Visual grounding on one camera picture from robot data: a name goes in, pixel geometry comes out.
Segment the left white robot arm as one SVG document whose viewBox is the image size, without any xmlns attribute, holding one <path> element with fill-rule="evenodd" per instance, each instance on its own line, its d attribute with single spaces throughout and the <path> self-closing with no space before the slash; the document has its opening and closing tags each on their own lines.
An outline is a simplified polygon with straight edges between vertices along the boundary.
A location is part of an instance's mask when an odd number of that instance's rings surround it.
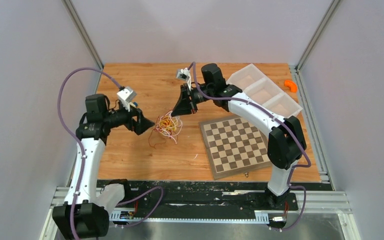
<svg viewBox="0 0 384 240">
<path fill-rule="evenodd" d="M 102 193 L 97 193 L 99 166 L 111 130 L 124 126 L 141 135 L 155 125 L 135 105 L 129 110 L 120 103 L 117 109 L 110 108 L 109 98 L 101 93 L 87 96 L 85 107 L 78 128 L 71 133 L 77 142 L 73 180 L 63 204 L 52 213 L 66 240 L 104 237 L 116 205 L 127 207 L 133 201 L 126 179 L 111 180 Z"/>
</svg>

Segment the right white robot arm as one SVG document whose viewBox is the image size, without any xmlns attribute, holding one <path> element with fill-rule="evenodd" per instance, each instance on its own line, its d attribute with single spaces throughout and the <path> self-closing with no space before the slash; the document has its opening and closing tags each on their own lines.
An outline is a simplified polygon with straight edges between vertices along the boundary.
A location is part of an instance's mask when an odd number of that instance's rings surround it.
<svg viewBox="0 0 384 240">
<path fill-rule="evenodd" d="M 205 64 L 201 68 L 201 74 L 203 83 L 197 80 L 195 62 L 177 70 L 175 77 L 184 81 L 184 84 L 180 87 L 180 96 L 171 115 L 177 117 L 195 114 L 198 104 L 211 100 L 225 111 L 244 118 L 264 134 L 272 171 L 259 205 L 278 209 L 290 193 L 295 168 L 301 167 L 299 159 L 306 159 L 304 167 L 311 166 L 300 120 L 294 115 L 279 115 L 254 101 L 238 81 L 225 79 L 216 63 Z"/>
</svg>

